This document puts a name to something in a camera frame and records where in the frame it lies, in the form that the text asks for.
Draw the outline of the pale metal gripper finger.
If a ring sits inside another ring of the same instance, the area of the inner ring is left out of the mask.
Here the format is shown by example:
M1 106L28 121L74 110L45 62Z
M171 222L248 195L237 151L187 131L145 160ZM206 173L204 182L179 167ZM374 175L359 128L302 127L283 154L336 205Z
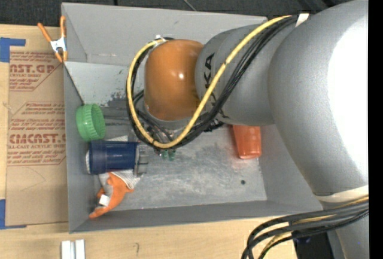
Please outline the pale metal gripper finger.
M136 148L136 161L147 162L149 160L148 147L146 145L138 145Z
M148 162L145 163L137 163L133 169L133 174L135 176L141 176L147 172Z

